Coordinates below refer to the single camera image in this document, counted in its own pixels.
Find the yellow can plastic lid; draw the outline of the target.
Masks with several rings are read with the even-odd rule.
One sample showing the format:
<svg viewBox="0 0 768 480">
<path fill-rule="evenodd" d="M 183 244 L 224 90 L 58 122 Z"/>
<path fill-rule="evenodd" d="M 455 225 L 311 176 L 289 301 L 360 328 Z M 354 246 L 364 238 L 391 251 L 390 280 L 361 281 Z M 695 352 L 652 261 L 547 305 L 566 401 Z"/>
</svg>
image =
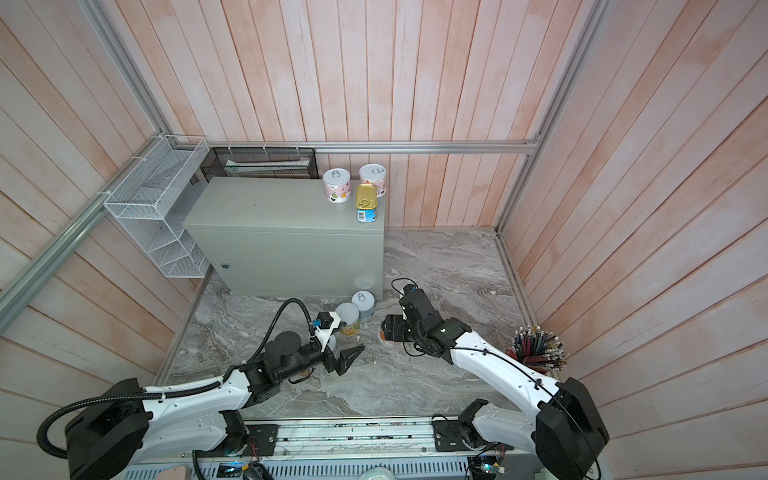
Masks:
<svg viewBox="0 0 768 480">
<path fill-rule="evenodd" d="M 335 313 L 340 317 L 343 326 L 341 333 L 346 336 L 353 336 L 359 332 L 360 328 L 360 310 L 352 302 L 340 304 Z"/>
</svg>

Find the gold rectangular sardine tin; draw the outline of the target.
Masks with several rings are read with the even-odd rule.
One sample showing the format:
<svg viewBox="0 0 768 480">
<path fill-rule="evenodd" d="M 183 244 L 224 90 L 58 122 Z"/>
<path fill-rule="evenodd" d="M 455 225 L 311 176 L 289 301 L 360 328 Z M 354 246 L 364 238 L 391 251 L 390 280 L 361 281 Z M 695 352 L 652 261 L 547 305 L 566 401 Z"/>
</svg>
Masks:
<svg viewBox="0 0 768 480">
<path fill-rule="evenodd" d="M 355 190 L 356 218 L 361 223 L 373 223 L 377 219 L 377 188 L 373 184 L 362 183 Z"/>
</svg>

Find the pink can front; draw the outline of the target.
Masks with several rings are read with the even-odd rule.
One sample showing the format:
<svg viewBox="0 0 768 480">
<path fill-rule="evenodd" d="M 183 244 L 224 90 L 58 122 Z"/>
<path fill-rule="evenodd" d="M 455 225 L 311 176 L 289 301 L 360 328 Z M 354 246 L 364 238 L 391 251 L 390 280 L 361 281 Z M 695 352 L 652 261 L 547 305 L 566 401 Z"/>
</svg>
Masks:
<svg viewBox="0 0 768 480">
<path fill-rule="evenodd" d="M 376 196 L 383 197 L 387 191 L 387 170 L 383 165 L 369 163 L 359 169 L 362 183 L 371 184 L 376 188 Z"/>
</svg>

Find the pink labelled can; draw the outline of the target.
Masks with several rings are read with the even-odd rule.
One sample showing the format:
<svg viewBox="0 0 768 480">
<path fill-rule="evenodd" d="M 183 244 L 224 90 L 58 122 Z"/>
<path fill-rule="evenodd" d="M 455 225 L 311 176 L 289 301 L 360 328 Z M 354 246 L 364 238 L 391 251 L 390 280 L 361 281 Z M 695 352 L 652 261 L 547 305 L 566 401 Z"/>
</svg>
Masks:
<svg viewBox="0 0 768 480">
<path fill-rule="evenodd" d="M 351 175 L 343 168 L 327 170 L 322 181 L 325 186 L 327 199 L 332 203 L 344 203 L 351 197 Z"/>
</svg>

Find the orange labelled can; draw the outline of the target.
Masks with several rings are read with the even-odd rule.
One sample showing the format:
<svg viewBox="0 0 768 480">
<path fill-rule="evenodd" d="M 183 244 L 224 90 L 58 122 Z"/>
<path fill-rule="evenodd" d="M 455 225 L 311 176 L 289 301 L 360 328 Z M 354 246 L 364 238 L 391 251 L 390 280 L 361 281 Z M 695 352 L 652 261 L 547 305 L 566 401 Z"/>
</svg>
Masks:
<svg viewBox="0 0 768 480">
<path fill-rule="evenodd" d="M 385 338 L 384 331 L 381 329 L 378 331 L 378 339 L 379 342 L 384 346 L 391 347 L 393 345 L 391 341 Z"/>
</svg>

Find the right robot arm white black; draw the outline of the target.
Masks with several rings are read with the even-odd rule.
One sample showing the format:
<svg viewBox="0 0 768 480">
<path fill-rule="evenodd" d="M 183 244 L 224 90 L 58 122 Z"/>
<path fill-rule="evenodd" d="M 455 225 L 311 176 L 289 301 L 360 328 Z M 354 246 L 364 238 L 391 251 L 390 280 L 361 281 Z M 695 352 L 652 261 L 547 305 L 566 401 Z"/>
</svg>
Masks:
<svg viewBox="0 0 768 480">
<path fill-rule="evenodd" d="M 412 344 L 482 379 L 515 405 L 478 400 L 458 419 L 471 448 L 499 443 L 535 454 L 558 479 L 600 479 L 599 454 L 610 435 L 587 387 L 539 373 L 495 348 L 471 327 L 443 318 L 412 281 L 399 289 L 399 315 L 382 323 L 386 340 Z"/>
</svg>

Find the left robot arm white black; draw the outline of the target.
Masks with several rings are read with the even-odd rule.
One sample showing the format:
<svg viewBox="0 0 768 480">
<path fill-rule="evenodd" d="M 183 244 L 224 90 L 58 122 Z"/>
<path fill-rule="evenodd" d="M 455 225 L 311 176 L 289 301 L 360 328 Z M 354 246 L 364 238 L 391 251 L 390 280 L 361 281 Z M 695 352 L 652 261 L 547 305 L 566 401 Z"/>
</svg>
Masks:
<svg viewBox="0 0 768 480">
<path fill-rule="evenodd" d="M 253 449 L 243 409 L 272 398 L 283 382 L 317 365 L 343 375 L 364 350 L 336 350 L 334 335 L 345 324 L 335 312 L 305 321 L 307 340 L 269 328 L 255 352 L 221 376 L 147 387 L 130 378 L 66 405 L 41 422 L 37 445 L 66 460 L 72 479 L 111 479 L 134 463 L 173 454 L 237 456 Z"/>
</svg>

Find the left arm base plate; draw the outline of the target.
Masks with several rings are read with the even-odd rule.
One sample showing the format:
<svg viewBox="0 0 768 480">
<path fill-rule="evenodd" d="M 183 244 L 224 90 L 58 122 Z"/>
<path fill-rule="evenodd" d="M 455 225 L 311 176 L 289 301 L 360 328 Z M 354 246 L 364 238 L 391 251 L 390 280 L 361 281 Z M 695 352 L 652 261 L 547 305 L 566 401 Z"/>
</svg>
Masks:
<svg viewBox="0 0 768 480">
<path fill-rule="evenodd" d="M 278 424 L 247 424 L 246 433 L 228 433 L 213 449 L 201 451 L 203 458 L 210 457 L 269 457 L 274 454 L 279 439 Z"/>
</svg>

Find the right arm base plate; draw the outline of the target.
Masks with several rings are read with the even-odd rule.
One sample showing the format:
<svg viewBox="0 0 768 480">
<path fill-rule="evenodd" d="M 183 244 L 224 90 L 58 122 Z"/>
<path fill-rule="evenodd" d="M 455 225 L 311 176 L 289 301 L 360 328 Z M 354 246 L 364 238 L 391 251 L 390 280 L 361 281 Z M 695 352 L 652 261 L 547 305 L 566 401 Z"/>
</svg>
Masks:
<svg viewBox="0 0 768 480">
<path fill-rule="evenodd" d="M 503 443 L 483 440 L 470 423 L 458 419 L 437 415 L 431 418 L 430 425 L 434 447 L 438 452 L 479 452 L 505 447 Z"/>
</svg>

